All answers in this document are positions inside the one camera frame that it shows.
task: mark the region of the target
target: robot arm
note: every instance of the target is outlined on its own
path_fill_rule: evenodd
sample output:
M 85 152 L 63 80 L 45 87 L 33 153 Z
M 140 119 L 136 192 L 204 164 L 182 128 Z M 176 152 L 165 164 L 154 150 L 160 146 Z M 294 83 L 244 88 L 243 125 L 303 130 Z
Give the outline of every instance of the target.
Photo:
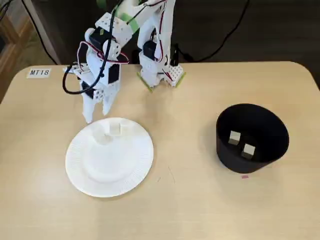
M 112 35 L 110 25 L 112 14 L 105 13 L 84 35 L 88 45 L 87 64 L 79 63 L 72 67 L 78 77 L 80 89 L 87 89 L 98 78 L 103 60 L 107 58 L 105 69 L 99 82 L 93 89 L 82 93 L 83 115 L 87 123 L 92 121 L 95 105 L 103 102 L 103 114 L 108 114 L 120 89 L 121 65 L 129 63 L 121 49 L 130 41 L 133 34 L 140 29 L 138 47 L 142 66 L 140 76 L 150 87 L 157 86 L 161 80 L 175 87 L 183 77 L 180 65 L 170 65 L 171 35 L 176 0 L 124 0 L 115 9 Z

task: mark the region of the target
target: wooden table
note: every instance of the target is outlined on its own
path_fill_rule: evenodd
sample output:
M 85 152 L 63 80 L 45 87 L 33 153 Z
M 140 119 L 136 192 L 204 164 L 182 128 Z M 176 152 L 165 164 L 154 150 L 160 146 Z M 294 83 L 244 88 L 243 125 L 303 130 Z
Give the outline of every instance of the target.
M 184 64 L 178 88 L 153 93 L 123 68 L 109 117 L 134 120 L 155 149 L 146 179 L 101 199 L 76 190 L 65 171 L 70 141 L 84 126 L 82 97 L 50 78 L 18 73 L 0 105 L 1 240 L 318 240 L 320 92 L 293 62 Z M 78 89 L 70 76 L 68 87 Z M 230 105 L 268 108 L 286 124 L 290 146 L 242 179 L 216 154 L 216 119 Z M 103 118 L 101 107 L 94 120 Z

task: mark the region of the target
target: label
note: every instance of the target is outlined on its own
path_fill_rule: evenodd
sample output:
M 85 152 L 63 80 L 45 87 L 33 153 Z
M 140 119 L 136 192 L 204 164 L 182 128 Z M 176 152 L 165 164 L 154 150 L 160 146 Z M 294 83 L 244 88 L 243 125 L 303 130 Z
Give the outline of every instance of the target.
M 31 68 L 27 79 L 46 79 L 50 76 L 51 68 Z

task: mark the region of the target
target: black container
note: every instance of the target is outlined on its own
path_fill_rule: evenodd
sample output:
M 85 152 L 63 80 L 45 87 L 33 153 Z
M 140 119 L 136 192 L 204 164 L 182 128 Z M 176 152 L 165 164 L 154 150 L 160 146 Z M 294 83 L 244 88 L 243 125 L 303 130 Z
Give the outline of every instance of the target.
M 229 143 L 231 131 L 241 133 L 238 145 Z M 255 147 L 251 159 L 242 156 L 245 144 Z M 271 111 L 254 104 L 224 110 L 216 122 L 216 152 L 230 170 L 247 174 L 280 159 L 288 150 L 289 133 Z

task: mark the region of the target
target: white paper plate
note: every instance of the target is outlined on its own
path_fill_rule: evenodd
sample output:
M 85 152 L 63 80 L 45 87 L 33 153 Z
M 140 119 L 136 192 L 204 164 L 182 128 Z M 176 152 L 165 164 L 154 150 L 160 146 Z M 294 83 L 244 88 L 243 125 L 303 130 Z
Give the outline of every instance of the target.
M 154 146 L 142 126 L 124 118 L 106 118 L 75 136 L 66 152 L 65 169 L 79 191 L 109 198 L 138 186 L 153 159 Z

